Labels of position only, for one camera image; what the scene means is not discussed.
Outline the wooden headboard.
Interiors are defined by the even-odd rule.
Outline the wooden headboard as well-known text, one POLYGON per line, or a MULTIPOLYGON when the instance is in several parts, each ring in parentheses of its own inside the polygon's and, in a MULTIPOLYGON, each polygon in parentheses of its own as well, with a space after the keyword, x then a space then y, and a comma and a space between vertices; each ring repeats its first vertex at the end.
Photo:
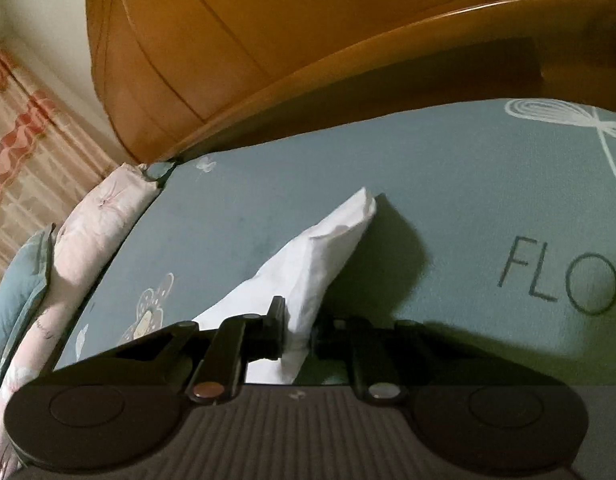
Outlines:
POLYGON ((457 101, 616 112, 616 0, 86 0, 86 19, 139 162, 457 101))

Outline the white long-sleeve shirt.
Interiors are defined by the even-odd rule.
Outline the white long-sleeve shirt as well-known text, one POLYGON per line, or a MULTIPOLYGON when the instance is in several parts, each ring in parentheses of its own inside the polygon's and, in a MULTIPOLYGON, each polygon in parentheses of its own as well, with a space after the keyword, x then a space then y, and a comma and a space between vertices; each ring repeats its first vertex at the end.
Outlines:
POLYGON ((252 278, 194 318, 202 330, 212 330, 232 316, 267 313, 275 296, 285 299, 283 354, 273 361, 249 364, 248 384, 290 385, 297 378, 326 289, 343 270, 375 214, 375 198, 360 188, 319 223, 290 240, 252 278))

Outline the teal floral bed sheet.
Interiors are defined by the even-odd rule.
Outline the teal floral bed sheet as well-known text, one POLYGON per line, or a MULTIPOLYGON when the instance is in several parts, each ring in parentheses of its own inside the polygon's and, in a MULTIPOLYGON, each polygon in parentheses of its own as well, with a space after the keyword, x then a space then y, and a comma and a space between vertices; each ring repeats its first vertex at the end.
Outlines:
POLYGON ((419 321, 616 385, 616 113, 558 100, 437 106, 183 162, 59 364, 196 318, 359 190, 376 214, 323 315, 419 321))

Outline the pink floral folded quilt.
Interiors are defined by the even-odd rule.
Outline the pink floral folded quilt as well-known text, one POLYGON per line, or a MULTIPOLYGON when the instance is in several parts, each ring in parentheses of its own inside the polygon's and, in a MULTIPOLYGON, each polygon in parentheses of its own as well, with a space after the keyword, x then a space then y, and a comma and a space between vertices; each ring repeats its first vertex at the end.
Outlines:
POLYGON ((46 292, 0 369, 0 479, 20 467, 5 431, 8 401, 50 365, 102 268, 159 192, 157 182, 124 164, 95 186, 58 230, 46 292))

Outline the patterned curtain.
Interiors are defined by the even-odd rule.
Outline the patterned curtain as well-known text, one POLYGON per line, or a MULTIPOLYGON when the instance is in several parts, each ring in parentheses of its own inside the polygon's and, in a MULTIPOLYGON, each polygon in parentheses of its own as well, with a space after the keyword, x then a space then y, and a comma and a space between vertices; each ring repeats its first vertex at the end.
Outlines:
POLYGON ((19 248, 118 167, 0 43, 0 283, 19 248))

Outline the teal pillow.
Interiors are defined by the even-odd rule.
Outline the teal pillow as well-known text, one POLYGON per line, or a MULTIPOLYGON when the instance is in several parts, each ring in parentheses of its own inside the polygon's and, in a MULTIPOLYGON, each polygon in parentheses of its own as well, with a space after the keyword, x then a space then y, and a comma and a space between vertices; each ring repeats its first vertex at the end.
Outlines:
POLYGON ((50 285, 55 224, 34 233, 9 263, 0 283, 0 387, 7 367, 50 285))

